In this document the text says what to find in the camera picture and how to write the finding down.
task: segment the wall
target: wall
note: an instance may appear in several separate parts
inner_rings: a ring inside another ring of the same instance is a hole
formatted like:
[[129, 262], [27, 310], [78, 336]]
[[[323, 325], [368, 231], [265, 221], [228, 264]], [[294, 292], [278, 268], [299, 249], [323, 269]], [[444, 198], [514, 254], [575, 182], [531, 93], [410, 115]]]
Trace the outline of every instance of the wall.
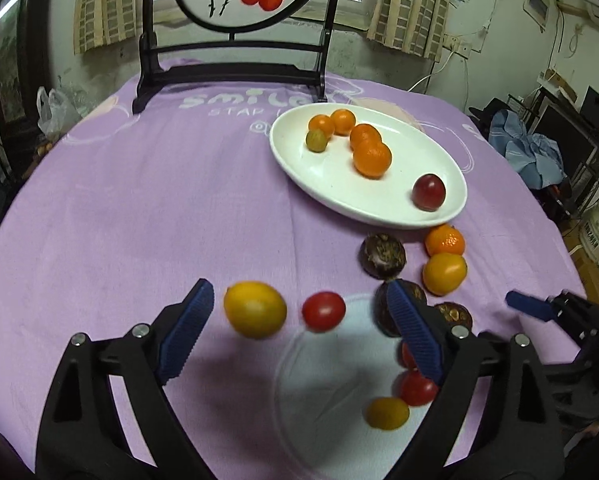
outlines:
[[[579, 0], [563, 1], [579, 3]], [[482, 52], [471, 52], [468, 61], [454, 56], [446, 69], [433, 78], [428, 93], [463, 109], [467, 71], [467, 110], [470, 106], [483, 108], [493, 97], [506, 101], [508, 94], [526, 96], [537, 88], [537, 76], [548, 65], [557, 9], [555, 6], [550, 9], [547, 30], [542, 32], [523, 10], [523, 2], [497, 0], [493, 10], [495, 0], [465, 0], [464, 3], [454, 0], [456, 7], [449, 11], [447, 33], [467, 34], [465, 39]], [[473, 34], [489, 21], [491, 14], [486, 38]], [[442, 61], [448, 55], [446, 51]]]

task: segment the cardboard box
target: cardboard box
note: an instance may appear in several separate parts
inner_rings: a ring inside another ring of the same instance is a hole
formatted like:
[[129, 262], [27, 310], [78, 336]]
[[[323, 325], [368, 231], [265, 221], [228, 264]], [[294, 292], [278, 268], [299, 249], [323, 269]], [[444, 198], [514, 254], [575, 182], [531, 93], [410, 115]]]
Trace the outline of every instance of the cardboard box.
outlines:
[[577, 94], [575, 90], [567, 83], [566, 79], [561, 77], [558, 72], [555, 72], [552, 68], [547, 68], [544, 72], [544, 79], [550, 80], [558, 88], [563, 88], [564, 92], [570, 97], [571, 101], [577, 102]]
[[586, 298], [599, 305], [599, 265], [593, 262], [583, 250], [579, 241], [579, 226], [573, 229], [574, 225], [574, 222], [568, 222], [561, 229], [564, 245], [571, 253], [571, 258], [586, 291]]

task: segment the black metal bracket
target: black metal bracket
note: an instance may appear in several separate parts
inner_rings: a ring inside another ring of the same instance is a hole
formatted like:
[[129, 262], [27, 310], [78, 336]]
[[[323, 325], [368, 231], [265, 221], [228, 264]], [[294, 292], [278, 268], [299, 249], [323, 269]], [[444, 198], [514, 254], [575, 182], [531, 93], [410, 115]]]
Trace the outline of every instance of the black metal bracket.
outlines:
[[[153, 26], [153, 0], [142, 0], [142, 34], [140, 36], [140, 82], [137, 87], [137, 97], [133, 100], [133, 114], [144, 111], [150, 99], [161, 91], [164, 86], [182, 83], [249, 81], [274, 82], [292, 85], [306, 85], [311, 90], [313, 98], [325, 102], [326, 59], [333, 34], [337, 0], [328, 0], [326, 16], [320, 35], [319, 44], [291, 43], [289, 41], [254, 41], [235, 40], [236, 34], [250, 32], [253, 27], [212, 27], [208, 23], [197, 20], [185, 7], [182, 0], [176, 0], [182, 11], [193, 22], [210, 30], [220, 30], [228, 33], [228, 40], [199, 43], [186, 43], [169, 46], [158, 46], [157, 35]], [[282, 12], [262, 23], [269, 27], [289, 17], [308, 0], [297, 0]], [[299, 69], [292, 64], [263, 63], [263, 62], [217, 62], [199, 65], [174, 66], [163, 70], [158, 54], [177, 52], [180, 50], [198, 50], [209, 48], [276, 48], [283, 50], [300, 50], [314, 52], [317, 55], [315, 68], [312, 70]]]

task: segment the table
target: table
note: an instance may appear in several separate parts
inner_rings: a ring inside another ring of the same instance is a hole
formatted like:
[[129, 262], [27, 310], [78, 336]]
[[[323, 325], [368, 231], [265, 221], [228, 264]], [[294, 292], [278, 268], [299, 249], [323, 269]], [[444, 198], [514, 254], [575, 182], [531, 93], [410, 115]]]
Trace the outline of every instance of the table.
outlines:
[[[0, 228], [0, 431], [32, 467], [46, 393], [71, 334], [120, 336], [205, 277], [216, 309], [181, 376], [165, 387], [177, 416], [220, 480], [311, 478], [275, 431], [276, 365], [302, 330], [306, 297], [372, 294], [378, 282], [355, 255], [374, 229], [309, 198], [270, 153], [272, 122], [310, 102], [304, 88], [177, 86], [133, 116], [136, 83], [45, 157]], [[572, 359], [577, 347], [554, 323], [520, 319], [504, 305], [513, 288], [539, 297], [583, 288], [555, 225], [470, 120], [436, 98], [372, 82], [330, 75], [327, 94], [419, 121], [462, 168], [468, 202], [454, 224], [467, 239], [469, 272], [447, 299], [468, 306], [474, 332], [524, 330], [544, 361]], [[425, 233], [395, 234], [408, 256], [401, 277], [420, 282]], [[286, 325], [265, 343], [241, 338], [225, 319], [224, 290], [240, 280], [270, 283], [289, 305]], [[124, 389], [113, 387], [131, 449], [150, 461]], [[453, 460], [468, 452], [480, 395]]]

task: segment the white plate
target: white plate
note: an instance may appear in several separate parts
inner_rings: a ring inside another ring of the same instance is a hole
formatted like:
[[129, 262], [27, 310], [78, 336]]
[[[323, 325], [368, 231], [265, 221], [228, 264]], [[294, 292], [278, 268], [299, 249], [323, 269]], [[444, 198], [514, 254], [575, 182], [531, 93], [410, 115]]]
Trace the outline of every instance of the white plate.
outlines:
[[406, 370], [397, 362], [400, 339], [375, 327], [372, 295], [345, 301], [342, 322], [330, 332], [298, 332], [278, 368], [276, 423], [287, 452], [308, 470], [298, 478], [382, 480], [430, 407], [411, 407], [396, 431], [366, 423], [369, 402], [390, 397]]
[[[393, 154], [382, 178], [365, 178], [355, 170], [348, 137], [333, 136], [324, 153], [308, 151], [308, 121], [337, 108], [347, 108], [358, 124], [372, 124], [381, 133]], [[293, 108], [273, 123], [270, 143], [277, 162], [299, 187], [325, 206], [362, 222], [405, 229], [431, 227], [455, 218], [466, 204], [466, 181], [451, 155], [410, 124], [375, 110], [331, 103]], [[435, 173], [446, 186], [446, 200], [434, 212], [418, 209], [410, 198], [415, 181], [426, 173]]]

